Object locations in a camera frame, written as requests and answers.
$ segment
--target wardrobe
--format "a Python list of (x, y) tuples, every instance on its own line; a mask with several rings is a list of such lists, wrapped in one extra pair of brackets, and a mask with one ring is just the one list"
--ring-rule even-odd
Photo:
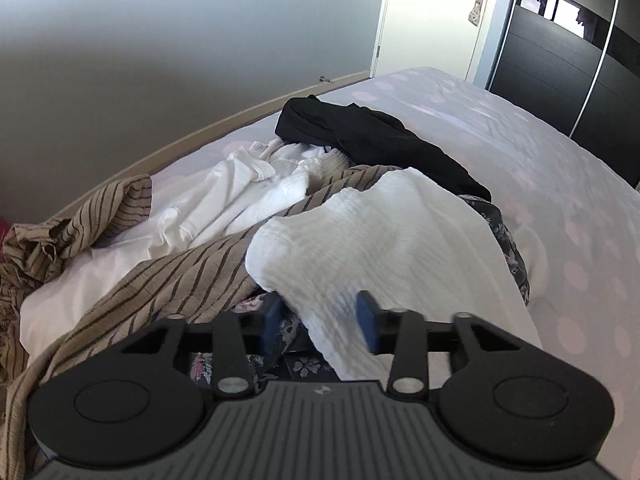
[(488, 89), (640, 181), (640, 0), (513, 0)]

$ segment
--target brown striped scarf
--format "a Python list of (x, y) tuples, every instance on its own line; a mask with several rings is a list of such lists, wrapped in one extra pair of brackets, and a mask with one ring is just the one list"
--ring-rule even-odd
[[(369, 189), (396, 168), (356, 166), (329, 178), (313, 195), (277, 214), (292, 216), (324, 203), (346, 187)], [(51, 344), (11, 385), (6, 422), (0, 435), (0, 476), (22, 480), (44, 464), (28, 431), (26, 399), (39, 385), (81, 363), (153, 320), (181, 314), (189, 322), (208, 322), (257, 289), (244, 268), (244, 256), (266, 222), (200, 247), (138, 264), (102, 298), (78, 325)]]
[(0, 264), (0, 400), (26, 367), (28, 355), (20, 344), (24, 298), (59, 276), (87, 247), (148, 218), (150, 209), (151, 179), (141, 175), (96, 191), (73, 218), (11, 227), (2, 243), (5, 263)]

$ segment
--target mattress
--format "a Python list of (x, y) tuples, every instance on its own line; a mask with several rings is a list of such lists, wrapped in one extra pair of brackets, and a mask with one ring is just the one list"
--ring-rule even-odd
[[(640, 194), (548, 124), (435, 69), (380, 76), (322, 99), (398, 117), (486, 186), (513, 232), (537, 235), (548, 267), (536, 276), (530, 312), (542, 345), (609, 389), (616, 417), (600, 461), (621, 478), (637, 479)], [(152, 177), (154, 191), (240, 146), (273, 139), (277, 120), (273, 114), (178, 160)]]

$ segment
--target bed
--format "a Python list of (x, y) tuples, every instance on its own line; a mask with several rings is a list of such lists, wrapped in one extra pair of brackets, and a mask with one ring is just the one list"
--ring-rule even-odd
[[(548, 124), (435, 69), (377, 77), (322, 99), (398, 117), (486, 186), (512, 231), (528, 226), (537, 235), (548, 266), (530, 270), (530, 313), (542, 345), (609, 389), (616, 416), (600, 461), (621, 478), (637, 479), (640, 194)], [(154, 193), (240, 146), (273, 139), (277, 120), (273, 114), (174, 162), (152, 176)], [(37, 336), (54, 315), (23, 311), (21, 332)]]

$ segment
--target door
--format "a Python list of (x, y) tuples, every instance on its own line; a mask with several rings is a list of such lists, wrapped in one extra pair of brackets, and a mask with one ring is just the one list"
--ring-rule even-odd
[[(480, 19), (484, 15), (482, 0)], [(469, 21), (476, 0), (387, 0), (374, 75), (433, 66), (466, 78), (479, 26)]]

